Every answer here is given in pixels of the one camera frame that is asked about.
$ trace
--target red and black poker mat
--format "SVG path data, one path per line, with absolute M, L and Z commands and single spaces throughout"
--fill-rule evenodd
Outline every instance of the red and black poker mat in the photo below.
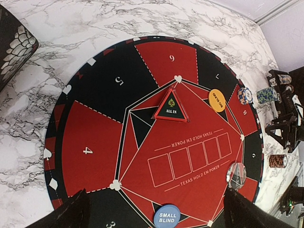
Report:
M 154 227 L 164 204 L 179 208 L 178 228 L 223 228 L 230 165 L 245 165 L 239 192 L 250 201 L 262 178 L 259 120 L 239 102 L 242 87 L 219 57 L 177 38 L 135 38 L 99 53 L 72 77 L 47 128 L 54 208 L 85 188 L 90 228 Z M 212 89 L 226 100 L 221 112 L 210 107 Z

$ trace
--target white number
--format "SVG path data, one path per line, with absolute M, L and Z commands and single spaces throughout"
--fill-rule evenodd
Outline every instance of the white number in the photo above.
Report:
M 112 227 L 114 227 L 114 226 L 116 226 L 116 224 L 114 223 L 114 222 L 111 222 L 111 224 L 110 225 L 106 225 L 106 228 L 112 228 Z
M 172 60 L 171 62 L 173 62 L 175 60 L 173 55 L 170 55 L 169 58 Z
M 88 153 L 93 153 L 88 147 L 85 147 L 85 151 L 83 153 L 88 154 Z
M 120 77 L 117 77 L 115 79 L 115 82 L 119 83 L 120 86 L 124 83 L 123 80 L 120 79 Z

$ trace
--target marble surface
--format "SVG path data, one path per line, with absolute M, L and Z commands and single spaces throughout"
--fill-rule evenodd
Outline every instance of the marble surface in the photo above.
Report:
M 0 0 L 40 47 L 0 94 L 0 227 L 22 228 L 50 213 L 43 174 L 44 137 L 65 84 L 92 56 L 138 36 L 193 41 L 227 63 L 252 92 L 267 87 L 276 61 L 258 25 L 203 0 Z M 262 127 L 269 105 L 257 107 Z M 264 134 L 265 159 L 284 153 Z M 256 204 L 269 211 L 299 168 L 265 165 Z

